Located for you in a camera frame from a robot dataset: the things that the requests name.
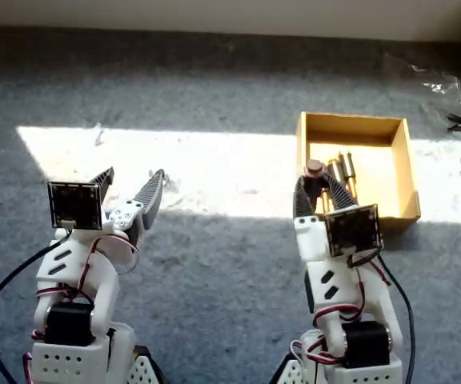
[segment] black wire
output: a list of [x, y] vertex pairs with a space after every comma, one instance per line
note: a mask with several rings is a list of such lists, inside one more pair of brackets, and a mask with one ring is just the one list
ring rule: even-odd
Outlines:
[[[36, 262], [37, 260], [42, 258], [45, 254], [52, 251], [54, 248], [60, 246], [62, 243], [64, 243], [69, 238], [69, 236], [70, 236], [70, 232], [68, 232], [66, 237], [64, 237], [62, 240], [60, 240], [59, 242], [56, 242], [53, 245], [47, 246], [46, 248], [44, 248], [42, 250], [40, 250], [39, 252], [37, 252], [36, 254], [31, 256], [30, 258], [28, 258], [23, 264], [21, 264], [20, 266], [15, 268], [12, 272], [10, 272], [10, 274], [8, 276], [6, 276], [3, 279], [2, 282], [0, 282], [0, 293], [3, 290], [3, 288], [5, 288], [5, 286], [7, 286], [8, 283], [11, 282], [15, 278], [15, 276], [17, 276], [18, 274], [23, 272], [25, 268], [27, 268], [33, 262]], [[9, 384], [17, 384], [17, 382], [12, 377], [12, 375], [10, 374], [8, 369], [5, 367], [5, 364], [3, 363], [1, 358], [0, 358], [0, 372], [5, 377], [6, 381]]]
[[380, 253], [378, 254], [378, 260], [382, 265], [383, 270], [385, 270], [386, 274], [389, 275], [391, 281], [394, 283], [396, 288], [398, 289], [405, 305], [407, 306], [408, 312], [408, 328], [410, 331], [410, 360], [408, 362], [408, 369], [407, 369], [407, 377], [405, 378], [405, 384], [410, 384], [412, 382], [412, 376], [414, 375], [414, 364], [415, 364], [415, 326], [414, 326], [414, 311], [412, 310], [412, 306], [410, 304], [410, 300], [408, 299], [407, 294], [399, 284], [398, 280], [394, 277], [391, 270], [387, 267], [385, 262], [383, 261], [382, 256]]

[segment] wooden box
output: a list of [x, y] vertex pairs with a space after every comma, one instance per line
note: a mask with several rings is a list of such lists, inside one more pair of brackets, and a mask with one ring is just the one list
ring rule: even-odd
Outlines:
[[296, 135], [298, 174], [310, 158], [328, 163], [351, 152], [359, 204], [378, 204], [382, 231], [420, 218], [406, 119], [302, 112]]

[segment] plastic mounting holes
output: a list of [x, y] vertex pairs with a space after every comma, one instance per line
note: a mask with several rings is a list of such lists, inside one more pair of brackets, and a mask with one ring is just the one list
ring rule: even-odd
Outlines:
[[[386, 382], [386, 381], [388, 381], [390, 378], [391, 378], [391, 376], [389, 376], [389, 375], [387, 374], [387, 375], [385, 375], [385, 377], [383, 378], [383, 381]], [[370, 379], [370, 378], [363, 378], [363, 382], [369, 382], [369, 379]], [[381, 378], [380, 378], [379, 376], [374, 376], [374, 377], [372, 378], [372, 380], [375, 381], [375, 382], [379, 382], [380, 379], [381, 379]], [[351, 380], [351, 381], [352, 381], [353, 383], [359, 382], [359, 380], [358, 380], [357, 378], [354, 378], [354, 379]]]

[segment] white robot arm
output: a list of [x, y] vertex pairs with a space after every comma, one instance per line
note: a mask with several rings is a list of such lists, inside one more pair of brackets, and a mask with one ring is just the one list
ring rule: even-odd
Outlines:
[[54, 242], [65, 230], [71, 235], [45, 255], [37, 273], [28, 382], [166, 382], [147, 349], [135, 346], [133, 329], [112, 322], [119, 291], [114, 265], [138, 261], [136, 246], [158, 212], [163, 177], [162, 170], [157, 172], [134, 199], [109, 215], [100, 202], [113, 170], [92, 183], [49, 184], [53, 225], [62, 228]]
[[[337, 209], [316, 216], [311, 194], [322, 188]], [[401, 384], [395, 353], [403, 338], [390, 282], [375, 263], [382, 248], [376, 206], [358, 206], [327, 174], [300, 178], [294, 225], [315, 328], [291, 343], [271, 383]]]

